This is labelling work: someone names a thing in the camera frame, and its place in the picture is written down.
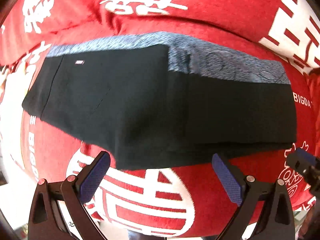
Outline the red sofa cover white characters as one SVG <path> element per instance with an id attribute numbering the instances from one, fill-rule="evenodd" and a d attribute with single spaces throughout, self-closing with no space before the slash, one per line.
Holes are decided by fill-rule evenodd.
<path id="1" fill-rule="evenodd" d="M 316 0 L 1 0 L 1 152 L 34 182 L 64 181 L 105 151 L 110 167 L 84 204 L 105 239 L 218 239 L 238 206 L 208 163 L 123 170 L 114 156 L 28 114 L 23 100 L 54 46 L 167 32 L 280 62 L 291 82 L 297 139 L 282 150 L 223 155 L 244 175 L 281 179 L 294 239 L 319 239 L 319 197 L 286 164 L 319 159 L 319 4 Z M 28 202 L 30 215 L 32 199 Z"/>

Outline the black pants with blue stripe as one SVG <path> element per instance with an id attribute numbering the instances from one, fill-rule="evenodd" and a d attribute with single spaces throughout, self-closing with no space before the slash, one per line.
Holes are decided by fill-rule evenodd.
<path id="1" fill-rule="evenodd" d="M 123 170 L 282 150 L 297 139 L 280 62 L 163 31 L 54 46 L 22 106 L 107 150 Z"/>

